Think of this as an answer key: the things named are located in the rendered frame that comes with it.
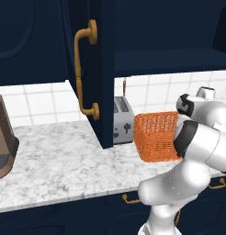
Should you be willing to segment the navy cabinet door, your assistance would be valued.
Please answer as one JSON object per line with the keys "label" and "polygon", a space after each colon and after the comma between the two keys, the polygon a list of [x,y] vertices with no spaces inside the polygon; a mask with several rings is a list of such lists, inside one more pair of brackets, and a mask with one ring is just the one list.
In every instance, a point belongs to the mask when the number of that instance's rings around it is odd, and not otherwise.
{"label": "navy cabinet door", "polygon": [[94,19],[97,43],[79,40],[84,108],[98,103],[99,120],[86,116],[104,149],[113,146],[115,77],[115,0],[61,0],[65,37],[67,79],[76,96],[74,73],[74,36]]}
{"label": "navy cabinet door", "polygon": [[66,78],[61,0],[0,0],[0,85]]}

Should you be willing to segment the grey toaster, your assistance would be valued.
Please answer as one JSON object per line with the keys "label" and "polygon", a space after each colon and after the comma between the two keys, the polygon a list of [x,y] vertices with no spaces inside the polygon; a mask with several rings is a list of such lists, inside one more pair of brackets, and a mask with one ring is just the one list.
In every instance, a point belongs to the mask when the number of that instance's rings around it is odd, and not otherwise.
{"label": "grey toaster", "polygon": [[125,96],[114,97],[113,144],[133,142],[134,114]]}

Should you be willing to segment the navy base cupboard run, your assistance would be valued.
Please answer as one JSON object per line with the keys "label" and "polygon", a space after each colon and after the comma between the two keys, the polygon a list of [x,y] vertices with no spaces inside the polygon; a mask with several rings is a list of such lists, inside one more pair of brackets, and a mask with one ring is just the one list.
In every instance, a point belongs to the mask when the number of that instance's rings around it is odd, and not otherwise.
{"label": "navy base cupboard run", "polygon": [[[127,192],[128,200],[138,196]],[[0,214],[0,235],[138,235],[151,208],[126,204],[121,194]],[[181,209],[182,235],[226,235],[226,186],[207,187]]]}

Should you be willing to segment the brown countertop appliance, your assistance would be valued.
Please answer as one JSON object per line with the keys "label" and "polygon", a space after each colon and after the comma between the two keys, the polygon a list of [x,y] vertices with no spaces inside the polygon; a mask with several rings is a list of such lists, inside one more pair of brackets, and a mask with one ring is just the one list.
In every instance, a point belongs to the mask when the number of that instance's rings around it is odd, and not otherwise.
{"label": "brown countertop appliance", "polygon": [[0,95],[0,179],[12,170],[18,145],[19,140],[14,135],[4,99]]}

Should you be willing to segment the navy wall cabinet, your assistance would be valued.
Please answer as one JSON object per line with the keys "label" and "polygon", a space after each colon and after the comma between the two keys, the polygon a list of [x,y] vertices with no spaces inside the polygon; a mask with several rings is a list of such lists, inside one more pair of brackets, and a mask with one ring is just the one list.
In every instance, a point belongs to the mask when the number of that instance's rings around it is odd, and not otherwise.
{"label": "navy wall cabinet", "polygon": [[117,77],[226,70],[226,0],[116,0]]}

